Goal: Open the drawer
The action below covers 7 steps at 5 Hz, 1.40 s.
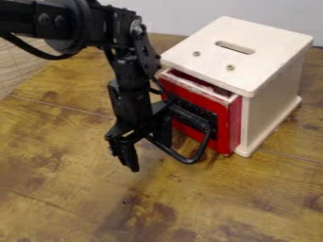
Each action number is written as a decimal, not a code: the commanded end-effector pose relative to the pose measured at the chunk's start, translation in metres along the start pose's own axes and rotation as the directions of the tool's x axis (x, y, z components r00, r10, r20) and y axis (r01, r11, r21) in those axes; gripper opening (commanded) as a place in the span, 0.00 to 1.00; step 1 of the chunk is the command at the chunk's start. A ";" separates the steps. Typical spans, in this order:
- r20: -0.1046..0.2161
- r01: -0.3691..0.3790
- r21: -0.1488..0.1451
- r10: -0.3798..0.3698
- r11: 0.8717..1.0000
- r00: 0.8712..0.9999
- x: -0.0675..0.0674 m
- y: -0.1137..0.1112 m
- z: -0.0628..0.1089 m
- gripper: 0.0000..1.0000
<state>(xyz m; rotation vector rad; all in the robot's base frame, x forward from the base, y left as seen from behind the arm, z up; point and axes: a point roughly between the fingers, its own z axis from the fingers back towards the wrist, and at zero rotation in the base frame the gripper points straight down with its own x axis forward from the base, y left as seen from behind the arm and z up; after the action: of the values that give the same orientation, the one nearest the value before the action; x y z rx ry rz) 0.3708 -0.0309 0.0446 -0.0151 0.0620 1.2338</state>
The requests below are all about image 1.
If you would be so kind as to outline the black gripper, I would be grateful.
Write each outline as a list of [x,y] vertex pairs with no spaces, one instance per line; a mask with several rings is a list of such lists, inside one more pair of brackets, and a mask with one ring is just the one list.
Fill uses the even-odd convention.
[[[109,143],[111,155],[118,157],[123,166],[132,172],[140,170],[137,162],[137,153],[133,144],[119,144],[121,136],[130,130],[140,130],[152,120],[152,105],[149,102],[149,93],[121,92],[117,89],[109,89],[109,100],[111,104],[115,122],[105,135]],[[158,124],[157,141],[165,146],[172,146],[172,118],[165,116]]]

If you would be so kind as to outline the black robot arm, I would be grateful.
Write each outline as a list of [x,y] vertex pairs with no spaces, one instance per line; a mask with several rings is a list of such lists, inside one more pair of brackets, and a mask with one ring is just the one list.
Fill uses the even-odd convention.
[[114,79],[106,90],[115,123],[103,139],[130,171],[138,170],[134,144],[153,131],[149,95],[164,88],[161,69],[141,17],[97,0],[0,0],[0,38],[49,61],[75,56],[87,46],[102,50]]

